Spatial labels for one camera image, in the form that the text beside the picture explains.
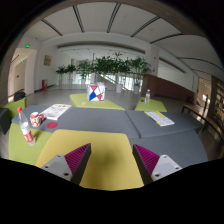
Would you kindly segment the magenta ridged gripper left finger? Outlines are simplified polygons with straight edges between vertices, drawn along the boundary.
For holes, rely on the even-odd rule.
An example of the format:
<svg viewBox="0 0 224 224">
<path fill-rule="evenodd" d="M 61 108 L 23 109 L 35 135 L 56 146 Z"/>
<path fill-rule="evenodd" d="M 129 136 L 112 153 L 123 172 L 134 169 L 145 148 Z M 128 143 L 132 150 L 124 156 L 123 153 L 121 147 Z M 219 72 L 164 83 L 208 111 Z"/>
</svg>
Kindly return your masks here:
<svg viewBox="0 0 224 224">
<path fill-rule="evenodd" d="M 85 144 L 66 155 L 57 154 L 42 169 L 79 185 L 91 155 L 91 144 Z"/>
</svg>

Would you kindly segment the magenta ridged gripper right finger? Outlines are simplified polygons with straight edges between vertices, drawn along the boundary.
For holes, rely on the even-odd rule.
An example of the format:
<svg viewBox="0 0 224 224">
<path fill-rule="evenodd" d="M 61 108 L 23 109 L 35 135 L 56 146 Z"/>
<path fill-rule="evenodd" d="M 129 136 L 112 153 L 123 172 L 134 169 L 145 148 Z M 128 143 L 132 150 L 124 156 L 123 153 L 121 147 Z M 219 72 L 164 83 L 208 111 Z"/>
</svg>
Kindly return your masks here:
<svg viewBox="0 0 224 224">
<path fill-rule="evenodd" d="M 140 145 L 134 144 L 132 153 L 145 185 L 181 170 L 168 155 L 159 156 Z"/>
</svg>

